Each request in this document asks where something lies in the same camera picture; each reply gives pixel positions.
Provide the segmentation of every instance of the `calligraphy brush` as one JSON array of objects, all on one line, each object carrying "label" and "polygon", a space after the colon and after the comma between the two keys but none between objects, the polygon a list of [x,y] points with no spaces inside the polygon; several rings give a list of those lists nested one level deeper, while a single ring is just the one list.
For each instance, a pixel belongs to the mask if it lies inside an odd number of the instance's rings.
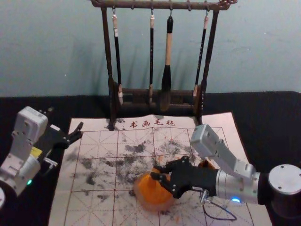
[{"label": "calligraphy brush", "polygon": [[153,74],[153,62],[154,62],[154,23],[155,23],[155,16],[151,15],[150,17],[150,88],[149,88],[150,103],[152,102],[152,74]]},{"label": "calligraphy brush", "polygon": [[118,99],[120,104],[123,103],[122,85],[121,85],[121,70],[120,70],[120,56],[119,56],[119,42],[118,42],[118,29],[117,29],[117,16],[115,12],[112,16],[113,28],[114,28],[114,39],[115,39],[115,50],[116,50],[116,63],[117,63],[117,75],[118,75]]},{"label": "calligraphy brush", "polygon": [[171,47],[173,40],[173,17],[170,15],[167,20],[167,35],[166,35],[166,55],[165,55],[165,67],[162,78],[161,95],[160,95],[160,109],[166,111],[170,105],[170,89],[171,89]]},{"label": "calligraphy brush", "polygon": [[201,62],[202,62],[202,55],[203,55],[203,48],[204,48],[204,42],[205,42],[205,36],[206,36],[206,30],[207,30],[207,25],[208,25],[208,12],[207,15],[204,19],[204,29],[203,29],[203,35],[202,35],[202,41],[201,41],[201,49],[199,51],[199,57],[198,57],[198,69],[197,69],[197,76],[196,76],[196,82],[193,90],[193,96],[196,97],[197,95],[197,90],[198,90],[198,77],[199,77],[199,71],[201,68]]}]

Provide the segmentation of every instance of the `orange sponge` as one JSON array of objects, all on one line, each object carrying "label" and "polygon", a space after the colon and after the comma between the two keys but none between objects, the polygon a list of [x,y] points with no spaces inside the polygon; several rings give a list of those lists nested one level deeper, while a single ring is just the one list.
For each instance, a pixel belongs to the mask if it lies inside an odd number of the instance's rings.
[{"label": "orange sponge", "polygon": [[[152,169],[152,172],[159,173],[156,169]],[[152,179],[150,172],[144,173],[134,182],[134,193],[142,207],[148,211],[166,211],[174,203],[172,194]]]}]

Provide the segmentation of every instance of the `wooden brush rack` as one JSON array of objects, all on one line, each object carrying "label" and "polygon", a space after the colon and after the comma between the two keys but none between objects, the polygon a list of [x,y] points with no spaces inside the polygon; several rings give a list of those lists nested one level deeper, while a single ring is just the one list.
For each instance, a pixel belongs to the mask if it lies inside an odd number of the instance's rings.
[{"label": "wooden brush rack", "polygon": [[[210,10],[213,11],[213,18],[210,28],[210,35],[208,40],[208,47],[206,52],[205,67],[203,78],[207,78],[209,71],[209,64],[211,60],[211,54],[213,50],[215,30],[217,24],[217,18],[220,10],[227,10],[231,4],[237,3],[237,0],[220,0],[219,2],[174,2],[174,1],[135,1],[135,0],[91,0],[92,5],[97,8],[101,8],[103,18],[103,35],[105,54],[107,61],[108,70],[108,86],[110,96],[110,123],[109,129],[114,129],[114,124],[118,116],[118,112],[122,109],[123,111],[133,110],[135,108],[148,108],[153,114],[164,114],[158,107],[159,97],[161,90],[150,89],[127,89],[123,88],[123,101],[119,101],[118,93],[120,91],[121,84],[114,81],[112,76],[112,65],[111,65],[111,48],[110,38],[108,29],[107,19],[107,8],[149,8],[149,9],[184,9],[184,10]],[[206,82],[197,86],[195,90],[171,90],[171,103],[169,110],[173,109],[186,109],[196,117],[199,124],[202,124],[202,112],[203,104],[206,93]]]}]

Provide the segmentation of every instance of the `black table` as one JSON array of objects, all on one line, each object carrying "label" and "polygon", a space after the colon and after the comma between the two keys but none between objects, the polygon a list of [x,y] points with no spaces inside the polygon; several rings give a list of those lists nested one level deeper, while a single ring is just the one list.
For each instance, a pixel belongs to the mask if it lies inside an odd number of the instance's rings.
[{"label": "black table", "polygon": [[[0,163],[11,145],[16,114],[25,106],[46,110],[55,108],[49,120],[68,131],[70,120],[109,117],[107,97],[18,97],[0,98]],[[204,114],[232,112],[246,155],[259,172],[269,172],[284,163],[301,167],[301,94],[296,92],[256,92],[208,94]],[[150,114],[148,109],[121,112],[119,117]],[[179,115],[167,112],[165,115]],[[55,161],[63,152],[56,150]],[[36,177],[16,203],[1,215],[0,225],[43,226],[48,224],[59,168],[48,177]],[[301,218],[288,220],[277,216],[267,206],[274,225],[301,225]]]}]

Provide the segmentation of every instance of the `yellow label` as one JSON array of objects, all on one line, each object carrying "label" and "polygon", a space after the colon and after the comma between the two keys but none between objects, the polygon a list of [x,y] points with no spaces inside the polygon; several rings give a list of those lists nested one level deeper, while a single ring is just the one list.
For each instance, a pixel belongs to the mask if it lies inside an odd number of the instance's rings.
[{"label": "yellow label", "polygon": [[35,157],[38,158],[40,154],[42,154],[42,150],[36,148],[36,147],[32,147],[32,152],[31,154]]}]

